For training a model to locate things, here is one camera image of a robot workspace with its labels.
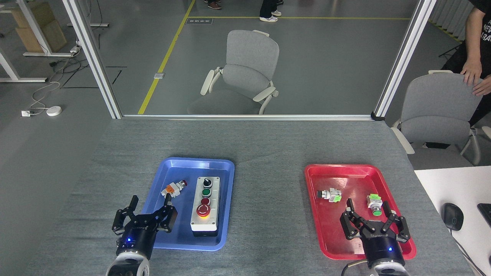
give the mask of plastic tray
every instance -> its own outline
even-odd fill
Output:
[[[171,233],[159,231],[154,248],[216,251],[225,245],[227,239],[230,199],[235,166],[229,160],[170,157],[163,160],[157,170],[143,214],[153,213],[164,204],[160,192],[171,182],[186,180],[187,186],[181,194],[172,199],[177,219]],[[190,221],[196,181],[200,176],[220,177],[220,204],[218,208],[218,235],[216,237],[195,237]]]
[[[346,200],[351,198],[355,211],[367,220],[386,221],[386,216],[374,216],[367,208],[367,195],[377,193],[382,200],[387,200],[392,210],[399,216],[394,198],[392,197],[382,173],[371,165],[308,165],[305,168],[305,179],[314,215],[315,227],[321,251],[328,258],[335,260],[361,260],[365,259],[361,240],[356,238],[347,240],[339,218],[346,210]],[[336,188],[341,190],[340,202],[329,202],[317,198],[317,190],[329,190]],[[396,233],[395,224],[391,229]],[[416,256],[416,245],[412,238],[401,245],[404,259],[412,259]]]

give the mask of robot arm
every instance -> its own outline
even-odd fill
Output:
[[[406,275],[404,258],[398,242],[405,243],[410,239],[406,219],[390,209],[389,203],[383,203],[386,222],[367,221],[355,212],[351,198],[346,202],[347,208],[339,218],[346,239],[360,238],[366,262],[374,275]],[[396,223],[398,234],[390,226]]]
[[[134,215],[138,197],[133,195],[131,203],[119,209],[112,224],[118,238],[116,260],[111,264],[106,276],[149,276],[149,262],[153,245],[159,230],[170,233],[177,218],[171,194],[165,196],[164,205],[151,214]],[[130,221],[123,227],[126,217]]]

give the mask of gray tablecloth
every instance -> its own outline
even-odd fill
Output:
[[[104,275],[115,258],[115,211],[133,194],[141,211],[168,157],[235,164],[228,237],[215,252],[155,249],[152,275],[339,275],[348,261],[328,259],[317,241],[303,174],[309,164],[378,167],[416,243],[407,270],[473,275],[384,122],[127,119],[110,123],[26,275]],[[367,271],[362,264],[347,275]]]

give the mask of blue tray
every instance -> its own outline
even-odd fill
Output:
[[[171,233],[159,231],[154,248],[216,251],[225,245],[228,216],[232,197],[235,166],[229,160],[169,157],[163,160],[143,206],[142,214],[150,214],[164,204],[160,192],[171,182],[185,180],[187,186],[181,194],[172,199],[177,219]],[[220,177],[220,205],[218,208],[218,235],[216,237],[195,237],[190,221],[196,181],[200,176]]]

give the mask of sneaker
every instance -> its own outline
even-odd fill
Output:
[[[220,5],[217,4],[217,2],[211,2],[208,4],[208,7],[213,10],[221,10]]]
[[[259,17],[259,20],[264,21],[264,22],[276,22],[276,21],[278,21],[278,18],[271,15],[271,17],[269,17],[269,18]]]
[[[274,16],[281,16],[281,12],[279,10],[272,11],[271,14]]]

